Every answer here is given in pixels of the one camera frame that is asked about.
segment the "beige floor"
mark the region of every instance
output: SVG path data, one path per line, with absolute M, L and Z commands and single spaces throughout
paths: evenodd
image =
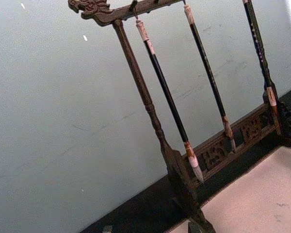
M 217 233 L 291 233 L 291 149 L 274 151 L 202 210 Z M 188 221 L 172 231 L 187 232 Z

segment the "wooden brush stand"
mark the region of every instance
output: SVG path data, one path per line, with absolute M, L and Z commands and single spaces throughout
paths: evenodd
M 167 165 L 168 177 L 177 196 L 177 202 L 187 214 L 187 217 L 193 219 L 204 230 L 203 232 L 214 233 L 215 230 L 205 219 L 197 202 L 198 187 L 201 184 L 194 176 L 186 156 L 182 156 L 179 151 L 173 150 L 165 139 L 150 93 L 123 26 L 123 21 L 130 17 L 149 13 L 155 9 L 180 1 L 182 0 L 142 0 L 135 5 L 133 11 L 131 10 L 131 5 L 112 10 L 107 4 L 107 0 L 68 0 L 68 4 L 76 13 L 81 10 L 81 17 L 84 19 L 94 19 L 100 26 L 113 25 L 145 109 L 150 116 L 152 126 L 160 142 L 162 155 Z M 281 139 L 284 145 L 291 146 L 291 112 L 285 104 L 278 102 L 280 123 L 283 128 Z M 224 131 L 217 133 L 194 149 L 200 161 L 205 180 L 275 131 L 267 98 L 264 98 L 264 104 L 236 121 L 231 127 L 235 135 L 236 153 L 231 151 Z

